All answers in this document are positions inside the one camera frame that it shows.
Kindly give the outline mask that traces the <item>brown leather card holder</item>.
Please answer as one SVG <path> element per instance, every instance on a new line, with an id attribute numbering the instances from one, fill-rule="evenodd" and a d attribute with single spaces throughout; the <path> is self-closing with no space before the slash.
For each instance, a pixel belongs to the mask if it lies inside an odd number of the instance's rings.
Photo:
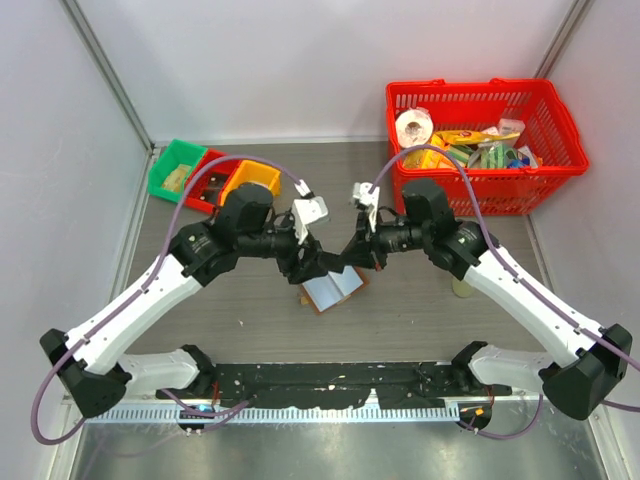
<path id="1" fill-rule="evenodd" d="M 348 300 L 369 284 L 357 268 L 346 266 L 341 273 L 329 272 L 301 284 L 302 297 L 316 314 L 323 314 Z"/>

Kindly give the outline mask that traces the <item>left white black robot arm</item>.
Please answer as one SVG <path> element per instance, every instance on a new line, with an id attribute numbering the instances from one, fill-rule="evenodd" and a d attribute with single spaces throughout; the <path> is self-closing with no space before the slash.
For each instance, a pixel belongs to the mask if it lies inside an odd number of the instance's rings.
<path id="1" fill-rule="evenodd" d="M 197 347 L 129 355 L 127 349 L 173 307 L 196 294 L 241 258 L 276 261 L 292 285 L 340 272 L 337 255 L 324 251 L 310 233 L 328 219 L 324 199 L 309 193 L 281 215 L 267 188 L 243 183 L 209 219 L 182 227 L 168 250 L 112 303 L 64 333 L 52 329 L 40 343 L 81 414 L 106 413 L 126 395 L 159 390 L 180 398 L 214 391 L 216 370 Z"/>

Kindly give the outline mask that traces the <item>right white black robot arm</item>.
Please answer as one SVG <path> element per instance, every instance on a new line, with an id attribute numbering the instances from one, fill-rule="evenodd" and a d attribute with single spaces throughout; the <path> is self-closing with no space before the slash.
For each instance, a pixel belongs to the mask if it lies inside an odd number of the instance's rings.
<path id="1" fill-rule="evenodd" d="M 603 327 L 559 299 L 523 269 L 484 225 L 455 218 L 444 190 L 427 178 L 407 183 L 405 212 L 385 222 L 380 189 L 353 187 L 355 234 L 341 254 L 345 264 L 381 270 L 391 253 L 423 251 L 437 268 L 482 292 L 542 346 L 538 353 L 474 341 L 454 359 L 451 380 L 465 395 L 503 385 L 544 395 L 565 415 L 587 419 L 624 378 L 631 334 Z"/>

